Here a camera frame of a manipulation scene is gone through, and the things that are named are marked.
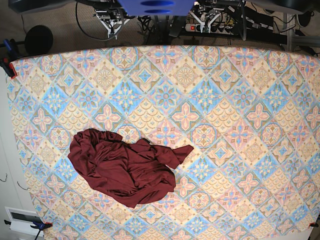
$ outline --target table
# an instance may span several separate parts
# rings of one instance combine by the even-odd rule
[[[17,60],[7,79],[21,165],[46,239],[255,240],[320,213],[320,62],[264,49],[115,47]],[[127,208],[67,155],[77,132],[194,150],[174,192]]]

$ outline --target electronic equipment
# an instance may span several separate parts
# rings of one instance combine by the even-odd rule
[[[30,13],[58,8],[72,0],[8,0],[11,9]],[[157,34],[158,44],[170,44],[181,32],[240,36],[246,40],[247,31],[272,33],[274,19],[245,7],[244,0],[75,0],[75,17],[80,30],[90,38],[108,41],[117,38],[124,25],[138,18],[147,35]],[[250,0],[269,10],[300,14],[312,7],[316,0]],[[78,3],[95,9],[107,30],[107,38],[97,38],[83,30],[78,20]]]

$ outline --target black cable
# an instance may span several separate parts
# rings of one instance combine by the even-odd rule
[[[152,30],[154,30],[154,29],[155,29],[155,25],[153,25],[153,26],[151,27],[151,29],[150,29],[150,31],[149,31],[149,33],[148,33],[148,35],[147,35],[147,37],[146,37],[143,45],[146,45],[146,44],[148,43],[149,38],[150,38],[150,35],[152,34]]]
[[[21,20],[22,20],[22,27],[23,27],[23,31],[25,34],[27,34],[27,31],[25,29],[25,21],[24,21],[24,17],[21,15]]]
[[[281,22],[283,22],[284,24],[288,24],[288,23],[290,23],[295,17],[296,17],[296,15],[293,15],[293,17],[288,21],[288,22],[286,22],[286,21],[283,21],[282,19],[280,19],[279,17],[277,17],[277,16],[272,16],[273,18],[276,18],[276,19],[279,19]]]
[[[19,184],[19,182],[18,181],[16,181],[16,183],[18,184],[18,186],[20,187],[20,188],[22,188],[23,190],[26,190],[26,191],[28,191],[29,189],[31,189],[30,187],[27,187],[27,188],[23,188],[22,186],[20,186],[20,184]]]
[[[76,23],[77,23],[79,29],[81,30],[81,32],[83,32],[83,34],[86,35],[87,37],[94,39],[94,40],[98,40],[98,41],[109,41],[111,39],[114,39],[116,36],[118,36],[118,34],[120,33],[120,31],[122,30],[122,28],[125,25],[125,17],[124,17],[124,13],[122,12],[122,9],[119,7],[116,7],[115,9],[118,10],[118,12],[121,16],[121,26],[119,27],[119,30],[116,32],[116,34],[114,34],[108,38],[98,38],[98,37],[90,36],[82,29],[82,27],[80,26],[80,23],[79,23],[79,19],[78,19],[78,2],[75,3],[75,20],[76,20]]]
[[[226,22],[224,23],[224,27],[223,27],[222,30],[225,30],[225,28],[226,28],[226,27],[228,26],[228,24],[230,23],[231,19],[232,19],[232,17],[231,17],[229,14],[227,14]]]
[[[7,181],[7,177],[8,177],[8,174],[5,174],[5,180],[3,181],[0,179],[0,181],[5,183]]]
[[[255,10],[256,12],[258,12],[256,6],[255,6],[252,2],[250,2],[250,3],[251,3],[251,5],[252,5],[252,7],[254,7],[254,10]]]
[[[210,27],[210,29],[213,28],[213,30],[214,30],[213,32],[215,32],[215,31],[217,31],[219,29],[220,25],[223,22],[224,22],[224,13],[221,14],[221,20],[220,21],[218,21],[218,22],[214,21],[213,22],[213,23],[217,23],[216,25],[213,25],[213,23],[212,23],[212,25],[208,26],[208,27]]]
[[[240,0],[241,12],[242,12],[242,23],[243,23],[243,33],[239,30],[240,36],[243,41],[247,39],[247,19],[246,19],[246,11],[245,4],[243,0]]]
[[[289,31],[289,30],[291,30],[291,29],[294,29],[294,28],[296,27],[296,24],[294,24],[294,26],[292,26],[292,27],[290,27],[290,28],[288,28],[288,29],[286,29],[286,30],[280,31],[280,29],[279,29],[279,27],[278,27],[278,24],[277,24],[275,21],[274,21],[274,24],[275,24],[276,29],[278,30],[278,32],[279,32],[280,34],[285,33],[285,32],[287,32],[287,31]]]

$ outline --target maroon fabric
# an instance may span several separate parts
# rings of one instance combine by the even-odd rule
[[[127,144],[110,131],[87,129],[70,144],[68,158],[92,189],[134,208],[162,199],[176,187],[175,169],[194,148],[150,145],[142,138]]]

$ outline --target cable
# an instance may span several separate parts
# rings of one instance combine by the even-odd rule
[[[240,0],[241,12],[242,12],[242,23],[243,23],[243,33],[239,30],[240,36],[243,41],[247,39],[247,19],[246,19],[246,11],[245,4],[243,0]]]
[[[273,18],[276,18],[276,19],[279,19],[281,22],[283,22],[284,24],[288,24],[288,23],[290,23],[295,17],[296,17],[296,15],[293,15],[293,17],[288,21],[288,22],[286,22],[286,21],[283,21],[282,19],[280,19],[279,17],[277,17],[277,16],[272,16]]]
[[[5,180],[3,181],[0,179],[0,181],[5,183],[7,181],[7,177],[8,177],[8,174],[5,174]]]
[[[229,14],[227,14],[226,22],[224,23],[224,27],[222,30],[225,30],[225,28],[229,25],[231,19],[232,19],[232,17]]]
[[[20,188],[22,188],[23,190],[26,190],[26,191],[28,191],[29,189],[31,189],[30,187],[27,187],[27,188],[23,188],[22,186],[20,186],[20,184],[19,184],[19,182],[18,181],[16,181],[16,183],[18,184],[18,186],[20,187]]]
[[[22,20],[22,27],[23,27],[23,31],[25,34],[27,34],[27,31],[25,29],[25,21],[24,21],[24,17],[21,15],[21,20]]]
[[[251,5],[252,5],[252,7],[254,7],[254,10],[255,10],[256,12],[258,12],[256,6],[255,6],[252,2],[250,2],[250,3],[251,3]]]
[[[120,33],[120,31],[122,30],[122,28],[125,25],[125,17],[124,17],[124,13],[122,12],[121,8],[116,7],[115,9],[118,10],[118,12],[121,16],[121,26],[119,27],[119,30],[116,32],[116,34],[114,34],[108,38],[98,38],[98,37],[90,36],[82,29],[82,27],[80,26],[80,23],[79,23],[79,19],[78,19],[78,2],[75,3],[75,20],[76,20],[76,23],[77,23],[79,29],[81,30],[81,32],[83,32],[83,34],[86,35],[87,37],[94,39],[94,40],[98,40],[98,41],[109,41],[111,39],[114,39],[116,36],[118,36],[118,34]]]
[[[289,31],[289,30],[291,30],[291,29],[294,29],[294,28],[296,27],[296,24],[294,24],[294,26],[292,26],[292,27],[290,27],[290,28],[288,28],[288,29],[286,29],[286,30],[280,31],[280,30],[279,30],[279,27],[278,27],[278,24],[277,24],[275,21],[274,21],[274,24],[275,24],[276,29],[278,30],[278,32],[279,32],[280,34],[285,33],[285,32],[287,32],[287,31]]]
[[[149,38],[150,38],[150,35],[152,34],[152,30],[154,30],[154,29],[155,29],[155,25],[153,25],[153,26],[151,27],[151,29],[150,29],[150,31],[149,31],[149,33],[148,33],[148,35],[147,35],[147,37],[146,37],[143,45],[146,45],[146,44],[148,43]]]

